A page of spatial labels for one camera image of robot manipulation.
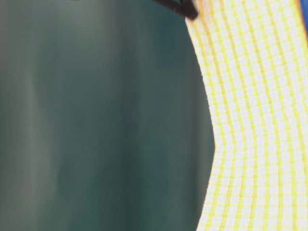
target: blurry surface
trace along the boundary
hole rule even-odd
[[[184,19],[152,1],[0,1],[0,226],[190,231],[214,141]]]

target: yellow grid pattern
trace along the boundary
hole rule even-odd
[[[308,230],[308,42],[299,0],[195,0],[186,20],[215,155],[197,231]]]

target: blue edge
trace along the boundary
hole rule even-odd
[[[308,0],[301,0],[302,11],[306,25],[306,31],[308,31]]]

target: white and yellow grid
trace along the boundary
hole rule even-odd
[[[197,231],[308,230],[308,41],[299,0],[195,0],[186,20],[215,155]]]

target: green background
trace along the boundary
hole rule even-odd
[[[192,231],[214,138],[183,18],[0,1],[0,230]]]

